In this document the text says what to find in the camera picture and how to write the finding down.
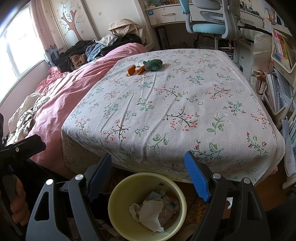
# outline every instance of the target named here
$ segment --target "window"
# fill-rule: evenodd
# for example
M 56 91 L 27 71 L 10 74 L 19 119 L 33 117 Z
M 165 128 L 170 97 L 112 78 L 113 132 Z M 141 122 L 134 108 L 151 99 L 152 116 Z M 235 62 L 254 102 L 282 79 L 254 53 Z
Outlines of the window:
M 43 60 L 29 8 L 20 11 L 0 38 L 0 100 L 30 68 Z

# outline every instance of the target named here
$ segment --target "drawer handle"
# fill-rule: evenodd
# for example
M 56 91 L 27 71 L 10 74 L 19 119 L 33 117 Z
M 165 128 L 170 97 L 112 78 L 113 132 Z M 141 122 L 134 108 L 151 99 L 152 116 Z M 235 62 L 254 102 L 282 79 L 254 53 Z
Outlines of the drawer handle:
M 174 12 L 168 13 L 168 14 L 163 14 L 163 16 L 168 16 L 168 15 L 176 15 Z
M 243 20 L 245 20 L 245 21 L 247 21 L 247 22 L 250 22 L 250 23 L 254 23 L 253 21 L 248 20 L 248 19 L 244 19 L 244 18 L 243 18 Z

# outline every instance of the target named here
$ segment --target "brown cloth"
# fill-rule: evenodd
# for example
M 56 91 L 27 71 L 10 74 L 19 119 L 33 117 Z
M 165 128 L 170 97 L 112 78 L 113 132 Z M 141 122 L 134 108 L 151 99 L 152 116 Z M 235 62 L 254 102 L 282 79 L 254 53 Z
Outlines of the brown cloth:
M 70 57 L 71 60 L 71 69 L 76 70 L 80 66 L 86 64 L 86 55 L 85 54 L 75 54 Z

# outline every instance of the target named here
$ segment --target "white floral blanket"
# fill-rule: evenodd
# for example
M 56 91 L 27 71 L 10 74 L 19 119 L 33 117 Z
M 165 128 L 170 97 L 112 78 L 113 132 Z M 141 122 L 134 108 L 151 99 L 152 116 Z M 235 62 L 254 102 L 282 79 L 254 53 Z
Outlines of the white floral blanket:
M 130 65 L 156 58 L 161 70 L 126 76 Z M 284 140 L 262 102 L 228 56 L 213 50 L 155 51 L 118 61 L 62 131 L 99 156 L 111 153 L 123 168 L 183 182 L 190 182 L 183 163 L 189 150 L 213 172 L 253 183 L 284 155 Z

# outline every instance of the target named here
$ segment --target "blue chair seat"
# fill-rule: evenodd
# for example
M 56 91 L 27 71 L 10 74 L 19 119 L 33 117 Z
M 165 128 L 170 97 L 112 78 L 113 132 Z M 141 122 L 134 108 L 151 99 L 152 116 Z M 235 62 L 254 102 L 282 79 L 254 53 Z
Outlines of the blue chair seat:
M 205 33 L 205 34 L 219 34 L 222 35 L 225 33 L 225 25 L 214 24 L 214 23 L 200 23 L 194 24 L 191 26 L 192 31 L 196 33 Z

